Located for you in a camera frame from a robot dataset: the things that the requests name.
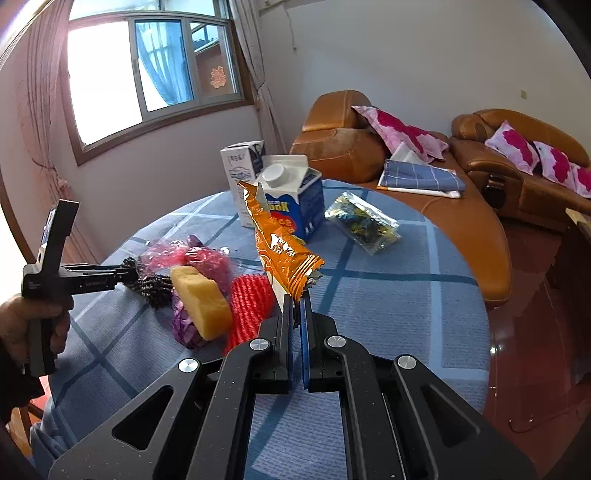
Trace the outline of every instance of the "blue curtain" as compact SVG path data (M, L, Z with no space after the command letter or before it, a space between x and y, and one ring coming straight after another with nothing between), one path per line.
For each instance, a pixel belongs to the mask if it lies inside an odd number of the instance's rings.
M193 99L180 21L136 22L138 57L167 105Z

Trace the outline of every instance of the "blue checkered tablecloth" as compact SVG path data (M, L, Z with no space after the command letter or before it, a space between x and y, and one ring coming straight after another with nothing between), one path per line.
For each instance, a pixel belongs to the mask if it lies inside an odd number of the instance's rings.
M324 277L311 290L313 307L339 333L370 353L411 353L482 411L489 368L489 326L470 268L446 236L412 208L378 192L324 181L330 205L349 190L400 223L402 239L369 256L329 222L308 247L322 256ZM228 247L236 274L261 272L253 230L243 228L229 192L169 213L138 231L107 260L142 254L146 241L194 233L212 248ZM170 309L153 310L125 287L76 297L66 351L50 377L52 398L31 431L37 468L47 475L59 455L88 435L178 361L220 357L224 340L196 351L172 336ZM295 389L259 395L245 479L342 480L345 450L339 399L301 385L299 333L294 334Z

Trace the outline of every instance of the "curtain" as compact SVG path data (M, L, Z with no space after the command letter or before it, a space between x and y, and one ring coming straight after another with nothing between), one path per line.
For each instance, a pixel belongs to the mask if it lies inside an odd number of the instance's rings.
M256 90L265 149L269 155L282 154L285 153L285 142L277 123L277 112L271 92L265 81L257 3L256 0L230 0L230 8L238 40Z
M181 23L138 22L135 33L139 59L166 104L193 100Z
M54 0L22 36L17 49L15 93L18 119L24 144L38 168L37 193L40 208L45 212L49 212L51 205L59 199L75 200L72 189L60 177L50 154L51 117L59 110L56 108L57 74L72 3L73 0ZM63 261L96 263L98 257L100 254L79 215L64 247Z

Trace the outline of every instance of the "pink plastic bag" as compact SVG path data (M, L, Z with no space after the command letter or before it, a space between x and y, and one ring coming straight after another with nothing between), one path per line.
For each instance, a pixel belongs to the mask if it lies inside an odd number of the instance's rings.
M215 280L217 287L224 295L230 293L232 266L227 249L189 248L185 253L185 265L195 267L205 277Z
M185 254L189 250L181 240L170 242L157 241L150 245L140 257L146 273L156 273L163 268L185 264Z

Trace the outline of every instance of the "brown leather armchair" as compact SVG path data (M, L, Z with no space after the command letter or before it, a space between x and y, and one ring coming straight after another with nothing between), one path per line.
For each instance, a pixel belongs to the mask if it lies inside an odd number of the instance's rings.
M453 156L499 216L517 218L552 230L568 225L564 210L591 214L591 201L539 174L523 173L502 155L484 145L507 120L529 142L539 141L562 150L573 163L589 168L589 155L563 131L512 110L489 109L460 115L452 123L449 144Z
M371 105L363 93L344 90L316 100L290 153L308 156L324 178L375 189L389 157L387 147L352 105ZM444 141L445 135L432 132ZM406 203L437 225L462 253L488 307L506 302L511 293L511 259L505 232L476 186L446 152L437 166L455 170L466 183L461 199L384 192Z

